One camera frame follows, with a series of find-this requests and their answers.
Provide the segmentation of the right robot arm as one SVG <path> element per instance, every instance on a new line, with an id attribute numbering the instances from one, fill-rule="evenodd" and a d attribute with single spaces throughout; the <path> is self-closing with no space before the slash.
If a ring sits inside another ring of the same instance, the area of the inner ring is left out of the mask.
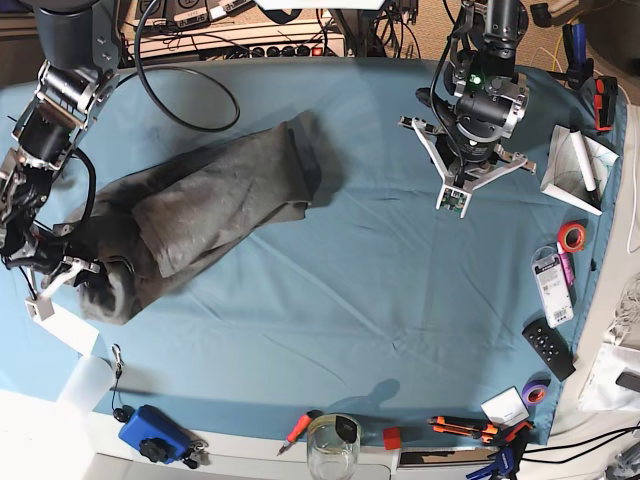
<path id="1" fill-rule="evenodd" d="M 17 119 L 16 147 L 1 166 L 1 260 L 75 285 L 96 280 L 102 265 L 83 243 L 96 196 L 96 172 L 79 144 L 116 89 L 122 51 L 117 1 L 29 2 L 45 61 L 33 97 Z M 36 223 L 68 161 L 88 174 L 79 220 L 56 231 Z"/>

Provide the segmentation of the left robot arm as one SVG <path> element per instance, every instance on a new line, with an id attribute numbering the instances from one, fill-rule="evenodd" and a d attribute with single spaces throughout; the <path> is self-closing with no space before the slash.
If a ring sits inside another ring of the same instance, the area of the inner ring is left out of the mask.
<path id="1" fill-rule="evenodd" d="M 526 112 L 526 77 L 515 70 L 528 28 L 519 1 L 463 1 L 429 87 L 416 91 L 437 124 L 428 127 L 447 169 L 489 160 Z"/>

